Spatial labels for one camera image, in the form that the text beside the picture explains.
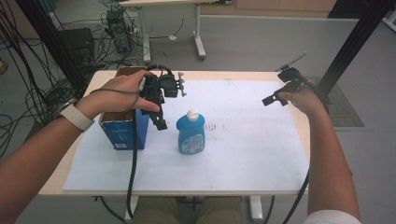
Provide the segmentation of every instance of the blue bottle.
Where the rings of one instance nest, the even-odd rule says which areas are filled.
[[[194,154],[204,150],[205,147],[205,119],[197,109],[189,110],[187,115],[181,117],[176,127],[178,134],[178,150],[183,154]]]

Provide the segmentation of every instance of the khaki pants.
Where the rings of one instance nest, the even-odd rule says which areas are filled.
[[[241,224],[241,197],[205,197],[196,224]],[[175,197],[139,197],[132,224],[180,224]]]

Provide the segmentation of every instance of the watch strap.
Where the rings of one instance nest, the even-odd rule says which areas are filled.
[[[93,124],[93,120],[87,118],[81,111],[70,104],[61,111],[61,115],[72,122],[76,127],[85,132]]]

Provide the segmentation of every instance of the wristwatch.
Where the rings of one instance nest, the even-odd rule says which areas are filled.
[[[81,111],[75,108],[76,102],[77,100],[72,98],[66,104],[62,105],[58,111],[60,116],[65,117],[76,127],[85,132],[91,127],[93,120],[87,118]]]

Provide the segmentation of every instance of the black pole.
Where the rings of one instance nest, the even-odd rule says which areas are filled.
[[[88,81],[76,68],[69,52],[58,36],[58,31],[50,17],[44,11],[38,0],[15,0],[27,20],[32,24],[35,31],[46,45],[50,55],[59,65],[70,85],[80,98],[87,89]]]
[[[349,64],[385,17],[392,4],[393,0],[376,0],[366,9],[319,82],[318,88],[323,95],[329,95],[332,87],[347,70]]]

